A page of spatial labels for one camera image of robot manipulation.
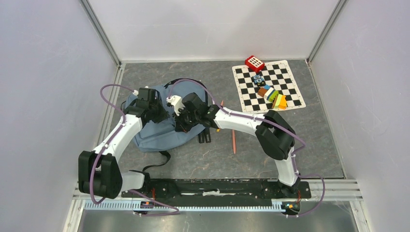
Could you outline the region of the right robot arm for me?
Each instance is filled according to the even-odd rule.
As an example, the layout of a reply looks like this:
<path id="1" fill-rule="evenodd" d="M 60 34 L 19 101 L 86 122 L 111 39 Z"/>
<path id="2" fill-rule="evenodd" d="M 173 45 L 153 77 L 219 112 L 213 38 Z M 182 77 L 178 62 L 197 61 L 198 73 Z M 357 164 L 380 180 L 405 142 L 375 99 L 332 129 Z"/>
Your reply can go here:
<path id="1" fill-rule="evenodd" d="M 196 93 L 184 98 L 173 95 L 166 99 L 173 107 L 177 132 L 189 132 L 193 127 L 229 129 L 253 135 L 265 154 L 274 159 L 278 170 L 279 191 L 292 197 L 299 190 L 300 177 L 292 160 L 296 135 L 291 126 L 278 112 L 247 114 L 230 110 L 218 104 L 209 105 Z"/>

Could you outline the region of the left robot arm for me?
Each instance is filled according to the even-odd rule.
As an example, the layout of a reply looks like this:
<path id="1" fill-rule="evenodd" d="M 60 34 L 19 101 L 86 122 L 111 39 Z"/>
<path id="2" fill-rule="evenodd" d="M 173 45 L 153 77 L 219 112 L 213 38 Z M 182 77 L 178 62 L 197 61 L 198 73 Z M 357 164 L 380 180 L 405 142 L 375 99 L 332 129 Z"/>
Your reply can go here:
<path id="1" fill-rule="evenodd" d="M 83 151 L 78 157 L 79 191 L 89 194 L 94 204 L 114 199 L 123 191 L 134 190 L 140 197 L 152 191 L 146 173 L 122 172 L 118 160 L 148 122 L 160 123 L 169 114 L 156 89 L 142 87 L 133 93 L 136 99 L 119 110 L 121 118 L 109 135 L 92 151 Z"/>

